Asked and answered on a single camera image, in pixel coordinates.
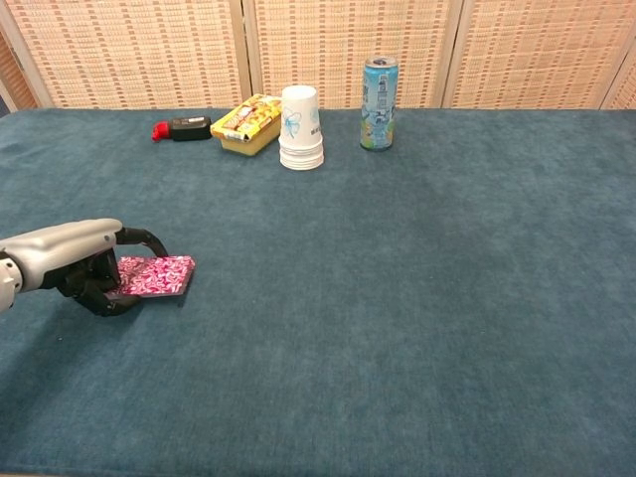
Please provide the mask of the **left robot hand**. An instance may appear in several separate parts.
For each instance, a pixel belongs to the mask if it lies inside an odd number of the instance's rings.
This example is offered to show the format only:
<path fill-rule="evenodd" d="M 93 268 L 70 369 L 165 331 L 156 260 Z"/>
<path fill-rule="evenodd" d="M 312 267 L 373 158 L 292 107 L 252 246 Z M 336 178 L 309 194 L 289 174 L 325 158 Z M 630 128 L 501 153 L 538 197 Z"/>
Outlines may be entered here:
<path fill-rule="evenodd" d="M 88 219 L 38 229 L 1 240 L 1 310 L 20 293 L 58 289 L 98 316 L 121 315 L 141 298 L 109 298 L 120 284 L 114 248 L 142 244 L 154 255 L 168 252 L 145 229 L 125 227 L 110 218 Z"/>

